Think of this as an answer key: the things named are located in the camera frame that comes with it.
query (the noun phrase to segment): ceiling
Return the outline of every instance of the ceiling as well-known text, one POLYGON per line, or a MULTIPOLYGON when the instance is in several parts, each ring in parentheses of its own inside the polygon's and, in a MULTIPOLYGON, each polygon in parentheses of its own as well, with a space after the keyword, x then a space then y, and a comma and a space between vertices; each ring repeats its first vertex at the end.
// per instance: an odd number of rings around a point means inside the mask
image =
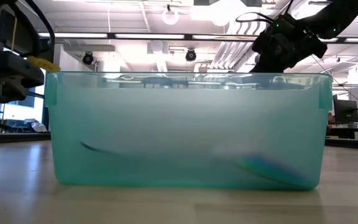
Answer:
MULTIPOLYGON (((227 18, 233 20, 236 14, 242 14, 240 7, 235 5, 235 1, 239 0, 220 0, 227 1, 230 4, 220 5, 216 11, 208 11, 203 13, 207 6, 193 6, 193 0, 171 1, 170 5, 173 11, 178 11, 178 22, 174 25, 166 24, 162 19, 163 11, 166 9, 167 0, 160 4, 145 1, 144 3, 131 1, 130 3, 95 3, 81 2, 72 0, 54 1, 54 0, 34 0, 35 3, 44 12, 55 32, 152 32, 152 33, 182 33, 182 34, 225 34, 233 31, 235 24, 232 22, 225 26, 214 18, 227 18)), ((46 28, 40 19, 28 9, 28 6, 19 0, 19 7, 29 16, 34 26, 39 32, 46 32, 46 28)), ((262 13, 273 17, 283 9, 288 0, 264 0, 264 2, 275 2, 275 4, 264 4, 262 13)), ((291 13, 303 14, 310 12, 308 8, 308 0, 295 0, 291 9, 291 13)), ((167 15, 168 19, 172 19, 172 13, 167 15)), ((241 30, 235 30, 235 34, 240 34, 241 30)), ((358 18, 341 34, 345 36, 358 36, 358 18)), ((65 50, 79 59, 84 52, 71 51, 70 49, 78 49, 87 45, 114 45, 116 47, 115 54, 122 59, 122 71, 151 71, 156 70, 157 66, 153 57, 147 55, 146 40, 59 40, 65 44, 65 50)), ((197 63, 214 63, 219 62, 217 55, 229 54, 228 57, 220 58, 222 60, 231 60, 233 63, 242 65, 245 61, 241 60, 244 55, 249 54, 248 46, 243 46, 242 50, 237 50, 240 45, 226 44, 221 42, 187 42, 187 41, 167 41, 171 56, 167 58, 167 69, 192 72, 197 63), (187 62, 185 60, 186 50, 194 48, 198 59, 195 62, 187 62)), ((97 57, 103 60, 108 52, 99 52, 97 57)), ((326 56, 322 60, 318 60, 320 65, 313 58, 307 58, 300 62, 289 72, 323 72, 323 69, 330 69, 336 65, 346 61, 351 61, 352 65, 358 62, 358 45, 331 44, 328 45, 326 56)), ((346 68, 336 71, 336 73, 347 73, 346 68)))

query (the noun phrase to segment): table surface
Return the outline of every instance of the table surface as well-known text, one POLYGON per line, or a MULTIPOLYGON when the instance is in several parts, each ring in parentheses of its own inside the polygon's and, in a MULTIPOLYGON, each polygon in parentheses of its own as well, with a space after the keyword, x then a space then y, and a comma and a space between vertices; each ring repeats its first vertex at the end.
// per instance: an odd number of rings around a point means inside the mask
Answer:
POLYGON ((50 143, 0 144, 0 223, 358 223, 358 150, 326 147, 310 192, 61 185, 50 143))

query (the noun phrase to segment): security camera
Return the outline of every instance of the security camera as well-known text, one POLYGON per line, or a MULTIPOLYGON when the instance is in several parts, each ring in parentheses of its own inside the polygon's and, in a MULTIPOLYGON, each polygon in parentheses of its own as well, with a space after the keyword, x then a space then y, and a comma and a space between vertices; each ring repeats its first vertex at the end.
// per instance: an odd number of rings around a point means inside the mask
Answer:
POLYGON ((96 62, 95 58, 93 57, 93 52, 85 52, 85 56, 83 57, 82 62, 85 65, 93 65, 96 62))
POLYGON ((186 61, 188 62, 192 62, 194 60, 196 60, 197 55, 196 52, 194 51, 194 49, 188 49, 187 54, 186 54, 186 61))

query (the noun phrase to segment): computer monitor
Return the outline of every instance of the computer monitor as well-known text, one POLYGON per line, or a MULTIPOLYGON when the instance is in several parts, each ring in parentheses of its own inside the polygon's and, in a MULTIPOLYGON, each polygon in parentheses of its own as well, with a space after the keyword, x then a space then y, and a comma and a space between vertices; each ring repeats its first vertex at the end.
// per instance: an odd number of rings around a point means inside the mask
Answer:
POLYGON ((334 100, 335 122, 358 122, 357 102, 350 100, 334 100))

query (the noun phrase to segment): cable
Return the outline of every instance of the cable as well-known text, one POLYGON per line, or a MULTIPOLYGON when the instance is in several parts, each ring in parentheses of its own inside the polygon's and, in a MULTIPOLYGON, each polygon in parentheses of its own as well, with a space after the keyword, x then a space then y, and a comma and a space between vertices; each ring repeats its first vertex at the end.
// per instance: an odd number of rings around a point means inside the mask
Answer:
MULTIPOLYGON (((311 56, 316 62, 317 64, 329 75, 329 73, 327 72, 327 70, 317 61, 316 58, 313 57, 313 55, 311 56)), ((350 94, 351 96, 353 96, 357 101, 358 101, 358 98, 356 96, 354 96, 349 90, 347 90, 345 87, 343 87, 343 85, 341 85, 334 77, 331 76, 331 78, 333 78, 333 80, 338 83, 338 85, 340 87, 342 87, 345 91, 347 91, 348 94, 350 94)))
POLYGON ((290 1, 290 3, 288 4, 287 9, 285 10, 285 14, 287 14, 287 13, 289 12, 289 10, 290 10, 290 8, 291 8, 292 3, 293 3, 293 0, 291 0, 291 1, 290 1))
POLYGON ((266 22, 268 23, 269 25, 273 25, 273 22, 272 21, 269 21, 267 19, 250 19, 250 20, 239 20, 238 18, 236 19, 236 22, 240 22, 240 23, 243 23, 243 22, 266 22))
POLYGON ((31 38, 33 40, 32 52, 27 54, 22 54, 21 57, 26 57, 29 55, 33 55, 34 57, 37 57, 40 54, 40 46, 41 46, 40 37, 37 31, 34 29, 34 26, 31 24, 29 18, 27 18, 27 16, 19 9, 19 7, 17 7, 16 4, 10 3, 8 5, 15 13, 17 20, 30 32, 31 38))
POLYGON ((40 17, 41 21, 43 22, 43 24, 45 25, 45 27, 48 30, 48 33, 49 33, 49 36, 50 36, 50 44, 48 45, 48 47, 46 49, 41 50, 40 53, 48 52, 49 50, 52 49, 52 47, 55 46, 55 32, 53 31, 53 28, 50 25, 48 19, 42 13, 41 9, 36 5, 36 3, 34 3, 33 0, 25 0, 25 1, 35 11, 35 13, 40 17))
POLYGON ((268 21, 271 21, 271 22, 274 21, 274 19, 270 18, 269 16, 263 15, 262 13, 259 13, 259 12, 246 12, 244 14, 241 14, 239 17, 237 17, 236 20, 238 20, 238 18, 240 18, 241 16, 246 15, 246 14, 256 14, 256 15, 258 15, 260 17, 263 17, 263 18, 267 19, 268 21))

